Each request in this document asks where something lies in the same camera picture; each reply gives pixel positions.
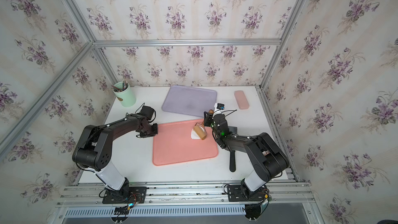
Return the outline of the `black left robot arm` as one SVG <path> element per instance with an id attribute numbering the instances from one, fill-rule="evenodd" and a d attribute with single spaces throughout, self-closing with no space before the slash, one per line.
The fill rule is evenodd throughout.
<path id="1" fill-rule="evenodd" d="M 125 193 L 128 180 L 112 162 L 113 142 L 130 132 L 141 139 L 157 135 L 158 125 L 153 123 L 155 112 L 127 114 L 109 124 L 84 128 L 72 154 L 72 161 L 82 170 L 94 173 L 110 191 Z"/>

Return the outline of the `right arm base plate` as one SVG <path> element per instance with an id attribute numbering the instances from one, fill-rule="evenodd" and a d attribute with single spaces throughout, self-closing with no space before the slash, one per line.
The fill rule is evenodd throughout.
<path id="1" fill-rule="evenodd" d="M 229 202 L 264 202 L 269 198 L 269 190 L 261 186 L 255 191 L 250 191 L 244 185 L 225 184 L 223 191 Z"/>

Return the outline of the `wooden dough roller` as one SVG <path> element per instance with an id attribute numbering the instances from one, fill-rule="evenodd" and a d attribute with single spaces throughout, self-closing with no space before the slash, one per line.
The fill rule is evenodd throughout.
<path id="1" fill-rule="evenodd" d="M 201 123 L 196 123 L 193 127 L 193 130 L 197 133 L 197 135 L 201 138 L 200 140 L 205 140 L 208 136 L 207 127 L 211 128 L 211 134 L 213 134 L 214 129 L 214 110 L 209 110 L 208 112 L 204 112 L 204 119 Z"/>

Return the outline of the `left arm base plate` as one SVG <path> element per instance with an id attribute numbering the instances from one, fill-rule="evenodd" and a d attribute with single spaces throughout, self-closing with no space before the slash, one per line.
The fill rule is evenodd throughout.
<path id="1" fill-rule="evenodd" d="M 130 187 L 129 190 L 110 190 L 105 188 L 105 194 L 102 196 L 103 204 L 128 204 L 144 203 L 147 193 L 147 187 Z"/>

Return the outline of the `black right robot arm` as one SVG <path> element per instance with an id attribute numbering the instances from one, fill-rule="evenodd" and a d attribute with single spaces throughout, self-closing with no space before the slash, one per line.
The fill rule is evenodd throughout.
<path id="1" fill-rule="evenodd" d="M 241 182 L 241 191 L 248 195 L 258 192 L 290 166 L 287 156 L 268 133 L 254 136 L 233 133 L 222 111 L 204 112 L 203 123 L 211 128 L 212 136 L 219 147 L 230 152 L 231 166 L 235 162 L 235 151 L 247 154 L 254 171 Z"/>

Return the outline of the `pink plastic tray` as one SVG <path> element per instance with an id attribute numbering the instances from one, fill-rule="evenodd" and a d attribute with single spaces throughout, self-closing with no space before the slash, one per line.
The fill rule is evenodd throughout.
<path id="1" fill-rule="evenodd" d="M 152 163 L 159 167 L 217 157 L 218 145 L 210 133 L 211 128 L 206 128 L 208 136 L 204 140 L 191 137 L 194 125 L 202 121 L 159 124 L 158 134 L 153 138 Z"/>

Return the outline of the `white dough piece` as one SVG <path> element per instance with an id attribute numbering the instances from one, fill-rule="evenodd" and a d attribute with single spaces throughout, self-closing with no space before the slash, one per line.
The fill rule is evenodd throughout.
<path id="1" fill-rule="evenodd" d="M 201 139 L 194 130 L 191 131 L 191 138 L 193 140 L 200 140 Z"/>

